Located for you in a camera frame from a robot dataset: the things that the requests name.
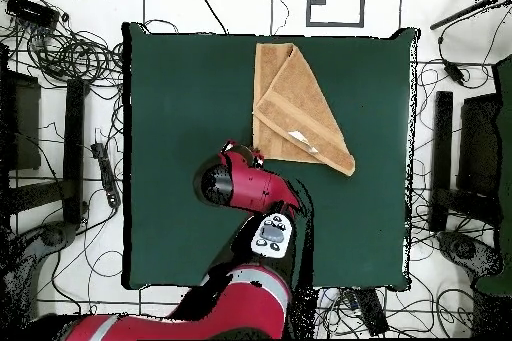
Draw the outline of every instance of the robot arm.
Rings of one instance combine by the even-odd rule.
[[[244,209],[249,216],[216,257],[202,285],[190,289],[172,314],[87,315],[71,322],[66,315],[58,339],[282,338],[292,300],[295,216],[300,206],[288,183],[263,170],[262,164],[258,153],[228,142],[196,173],[194,190],[201,201]],[[36,321],[29,331],[38,323],[55,325],[60,316]]]

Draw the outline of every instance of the black device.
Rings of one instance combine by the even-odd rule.
[[[8,96],[14,97],[10,129],[23,134],[16,136],[9,154],[9,170],[38,169],[39,149],[31,141],[39,141],[39,102],[41,86],[37,78],[12,70],[7,71]]]
[[[480,240],[449,231],[440,232],[437,239],[444,258],[463,267],[470,279],[496,275],[502,270],[499,253]]]
[[[121,205],[121,196],[117,190],[116,180],[110,165],[107,149],[102,143],[91,145],[92,156],[98,160],[101,172],[101,183],[107,194],[108,205],[117,209]]]
[[[59,12],[29,0],[7,0],[6,12],[47,32],[54,31],[59,21]]]
[[[496,119],[503,103],[497,94],[466,98],[461,109],[457,188],[484,196],[499,187],[499,132]]]
[[[380,304],[377,291],[374,288],[354,289],[353,293],[361,310],[361,319],[368,328],[370,335],[375,337],[388,331],[388,321]]]

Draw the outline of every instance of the towel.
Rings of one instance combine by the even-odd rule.
[[[293,44],[257,44],[253,146],[266,159],[324,163],[352,175],[355,160],[315,75]]]

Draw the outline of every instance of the towel fold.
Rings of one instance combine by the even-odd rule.
[[[257,44],[253,146],[266,159],[325,163],[352,175],[354,158],[315,75],[293,44]]]

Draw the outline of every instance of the black cable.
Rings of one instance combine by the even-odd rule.
[[[173,27],[173,29],[174,29],[174,33],[179,34],[179,31],[178,31],[178,28],[176,27],[176,25],[174,23],[172,23],[172,22],[167,21],[167,20],[151,19],[151,20],[148,20],[146,23],[144,23],[144,26],[147,28],[150,23],[154,23],[154,22],[164,23],[166,25],[171,25]]]
[[[466,297],[469,297],[471,300],[473,300],[473,296],[471,296],[470,294],[468,294],[467,291],[464,291],[460,288],[448,288],[444,291],[442,291],[438,296],[437,296],[437,299],[435,301],[435,305],[436,305],[436,313],[437,313],[437,319],[438,319],[438,322],[439,322],[439,325],[441,327],[441,330],[443,331],[444,335],[446,335],[447,338],[450,338],[450,335],[448,334],[448,332],[446,331],[446,328],[444,327],[444,324],[442,322],[442,318],[441,318],[441,312],[440,312],[440,307],[441,307],[441,304],[440,304],[440,300],[441,300],[441,297],[443,297],[445,294],[447,293],[450,293],[450,292],[457,292],[457,293],[460,293],[460,294],[463,294],[465,295]],[[464,321],[460,320],[460,319],[457,319],[459,322],[461,322],[464,326],[466,326],[467,328],[471,329],[471,326],[467,325]]]
[[[288,17],[290,16],[290,9],[286,5],[286,3],[283,0],[279,0],[279,1],[286,8],[286,17],[284,19],[284,23],[276,29],[276,31],[274,32],[274,35],[277,35],[277,32],[279,32],[279,29],[284,28],[286,26],[286,23],[288,22]]]
[[[208,9],[210,10],[210,12],[213,14],[213,17],[215,17],[215,19],[217,20],[217,22],[219,22],[219,25],[221,26],[222,30],[224,31],[224,34],[228,34],[228,31],[226,30],[226,28],[224,27],[224,25],[222,24],[222,22],[220,21],[220,19],[217,17],[217,15],[215,14],[215,12],[213,11],[212,9],[212,6],[210,5],[210,3],[208,2],[208,0],[203,0],[206,5],[208,6]]]
[[[63,293],[58,287],[57,287],[57,284],[55,284],[55,273],[57,272],[57,269],[59,268],[59,264],[60,264],[60,250],[57,252],[57,263],[55,265],[55,268],[53,269],[53,272],[52,272],[52,277],[51,277],[51,283],[52,283],[52,286],[53,288],[55,289],[55,291],[57,291],[57,293],[59,293],[62,297],[65,297],[66,299],[68,299],[70,302],[76,304],[76,306],[78,307],[78,315],[81,315],[82,314],[82,307],[80,306],[80,303],[78,303],[75,299],[73,299],[72,297],[69,297],[67,294]]]
[[[501,3],[497,3],[497,4],[494,4],[494,5],[491,5],[491,6],[487,6],[483,9],[480,9],[478,10],[477,12],[475,13],[471,13],[469,14],[468,16],[465,16],[465,17],[462,17],[460,19],[457,19],[455,20],[454,22],[450,23],[449,25],[447,25],[443,31],[441,32],[441,35],[439,36],[438,38],[438,50],[439,50],[439,56],[441,57],[444,65],[445,65],[445,70],[449,73],[450,77],[452,77],[452,79],[454,81],[456,81],[459,85],[461,85],[462,87],[466,88],[466,89],[477,89],[477,88],[480,88],[482,86],[484,86],[487,81],[489,80],[489,78],[492,78],[490,75],[489,75],[489,71],[487,70],[487,68],[485,68],[485,62],[487,61],[487,58],[489,57],[489,54],[491,53],[491,49],[494,45],[494,41],[496,39],[496,35],[498,33],[498,30],[500,29],[501,25],[504,23],[505,21],[505,18],[510,14],[510,11],[512,10],[512,6],[508,9],[508,11],[505,13],[505,15],[503,16],[503,19],[500,21],[500,23],[498,24],[495,32],[494,32],[494,36],[492,38],[492,41],[491,41],[491,45],[489,46],[489,49],[487,51],[487,54],[484,58],[484,60],[482,61],[480,67],[481,67],[481,70],[482,72],[485,74],[485,80],[480,84],[480,85],[476,85],[476,86],[468,86],[468,85],[465,85],[462,80],[462,72],[460,71],[460,68],[459,68],[459,65],[455,64],[455,63],[452,63],[450,62],[449,60],[447,60],[444,56],[443,56],[443,52],[442,52],[442,48],[441,48],[441,45],[443,44],[444,42],[444,35],[446,33],[446,31],[451,28],[452,26],[456,25],[457,23],[460,23],[464,20],[468,20],[472,17],[475,17],[477,15],[479,15],[480,13],[482,12],[485,12],[485,11],[489,11],[491,9],[494,9],[494,8],[498,8],[498,7],[503,7],[503,6],[506,6],[508,4],[512,3],[512,0],[505,0]]]
[[[93,229],[94,227],[98,226],[98,225],[101,225],[105,222],[108,222],[110,219],[112,219],[115,215],[117,214],[117,209],[113,210],[111,213],[110,213],[110,216],[108,216],[106,219],[104,219],[103,221],[91,226],[88,228],[88,230],[91,230]],[[87,245],[87,248],[91,246],[91,244],[94,242],[94,240],[96,240],[96,238],[98,237],[98,234],[99,232],[94,236],[94,238],[91,240],[91,242]],[[69,262],[58,274],[55,275],[54,278],[57,278],[62,272],[64,272],[67,268],[69,268],[69,266],[71,266],[71,264],[73,264],[81,255],[83,254],[83,251],[81,251],[71,262]],[[50,285],[51,281],[48,281],[45,285],[43,285],[37,292],[37,294],[39,294],[46,286]]]

